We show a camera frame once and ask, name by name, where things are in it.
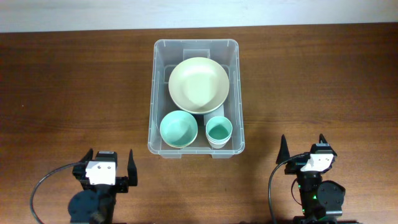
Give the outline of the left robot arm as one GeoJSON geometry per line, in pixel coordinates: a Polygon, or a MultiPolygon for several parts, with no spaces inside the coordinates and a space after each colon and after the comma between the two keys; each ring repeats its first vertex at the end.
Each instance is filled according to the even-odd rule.
{"type": "Polygon", "coordinates": [[[129,153],[127,176],[118,177],[118,155],[114,151],[90,149],[72,174],[83,188],[68,204],[70,223],[112,223],[117,194],[126,194],[138,184],[133,152],[129,153]]]}

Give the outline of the cream plastic cup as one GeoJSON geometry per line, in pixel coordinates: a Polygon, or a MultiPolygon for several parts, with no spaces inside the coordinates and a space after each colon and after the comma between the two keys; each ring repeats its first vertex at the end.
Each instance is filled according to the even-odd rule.
{"type": "Polygon", "coordinates": [[[210,146],[214,149],[221,149],[222,147],[225,147],[227,145],[227,142],[209,142],[210,146]]]}

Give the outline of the mint green plastic cup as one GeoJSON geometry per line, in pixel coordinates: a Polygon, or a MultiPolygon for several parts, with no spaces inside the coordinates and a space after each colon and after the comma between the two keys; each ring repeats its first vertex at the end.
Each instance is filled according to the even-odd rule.
{"type": "Polygon", "coordinates": [[[224,139],[232,136],[232,122],[224,116],[215,116],[211,118],[205,127],[206,135],[214,139],[224,139]]]}

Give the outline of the white label in bin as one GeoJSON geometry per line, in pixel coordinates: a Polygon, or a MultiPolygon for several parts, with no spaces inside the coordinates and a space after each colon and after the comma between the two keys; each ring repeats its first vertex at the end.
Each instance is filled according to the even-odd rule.
{"type": "Polygon", "coordinates": [[[221,105],[216,110],[203,115],[203,124],[206,126],[207,122],[215,116],[224,116],[224,105],[221,105]]]}

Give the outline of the clear plastic storage bin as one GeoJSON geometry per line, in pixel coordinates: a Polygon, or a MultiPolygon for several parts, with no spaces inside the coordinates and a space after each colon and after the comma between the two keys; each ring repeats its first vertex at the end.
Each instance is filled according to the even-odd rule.
{"type": "Polygon", "coordinates": [[[160,39],[154,44],[147,147],[168,159],[245,148],[239,45],[233,39],[160,39]]]}

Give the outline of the mint green small bowl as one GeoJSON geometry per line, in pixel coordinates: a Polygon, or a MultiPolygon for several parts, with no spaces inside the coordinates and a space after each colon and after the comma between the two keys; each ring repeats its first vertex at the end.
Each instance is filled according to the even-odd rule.
{"type": "Polygon", "coordinates": [[[194,142],[198,135],[198,124],[194,116],[186,111],[172,111],[160,123],[160,135],[164,142],[185,144],[194,142]]]}

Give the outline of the yellow small bowl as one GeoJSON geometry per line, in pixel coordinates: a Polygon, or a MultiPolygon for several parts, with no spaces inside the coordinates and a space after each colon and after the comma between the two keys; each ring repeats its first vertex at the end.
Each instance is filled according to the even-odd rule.
{"type": "Polygon", "coordinates": [[[181,148],[185,148],[185,147],[191,145],[193,142],[188,142],[188,143],[185,143],[185,144],[172,144],[172,143],[169,143],[169,142],[165,142],[165,143],[166,143],[166,145],[168,145],[170,147],[181,149],[181,148]]]}

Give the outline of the beige bowl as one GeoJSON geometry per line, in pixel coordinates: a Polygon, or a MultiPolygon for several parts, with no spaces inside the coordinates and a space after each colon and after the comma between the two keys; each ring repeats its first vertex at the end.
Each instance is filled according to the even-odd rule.
{"type": "Polygon", "coordinates": [[[207,114],[225,102],[229,84],[229,76],[219,63],[209,58],[193,57],[172,70],[169,93],[181,110],[207,114]]]}

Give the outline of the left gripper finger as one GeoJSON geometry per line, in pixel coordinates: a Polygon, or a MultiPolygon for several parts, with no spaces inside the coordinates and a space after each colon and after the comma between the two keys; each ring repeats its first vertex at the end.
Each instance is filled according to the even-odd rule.
{"type": "Polygon", "coordinates": [[[89,151],[83,156],[83,158],[80,160],[80,162],[89,162],[93,158],[93,149],[89,149],[89,151]]]}
{"type": "Polygon", "coordinates": [[[137,186],[137,167],[134,162],[132,149],[129,152],[129,160],[127,163],[127,174],[129,179],[129,186],[137,186]]]}

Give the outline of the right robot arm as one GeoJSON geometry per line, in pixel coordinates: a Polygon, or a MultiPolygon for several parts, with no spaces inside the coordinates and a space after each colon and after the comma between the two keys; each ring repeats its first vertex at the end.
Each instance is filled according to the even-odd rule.
{"type": "Polygon", "coordinates": [[[308,152],[291,156],[285,136],[281,137],[276,164],[285,165],[286,175],[295,175],[298,183],[302,216],[293,218],[294,223],[336,223],[342,216],[345,188],[340,184],[323,180],[322,175],[332,168],[336,152],[321,134],[319,142],[308,152]]]}

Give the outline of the grey plastic cup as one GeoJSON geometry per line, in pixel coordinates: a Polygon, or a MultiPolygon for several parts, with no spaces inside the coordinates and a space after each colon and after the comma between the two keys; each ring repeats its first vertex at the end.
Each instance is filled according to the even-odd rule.
{"type": "Polygon", "coordinates": [[[217,149],[222,148],[231,139],[231,136],[228,136],[227,138],[224,138],[224,139],[214,139],[209,135],[207,135],[206,137],[207,137],[209,144],[213,148],[217,148],[217,149]]]}

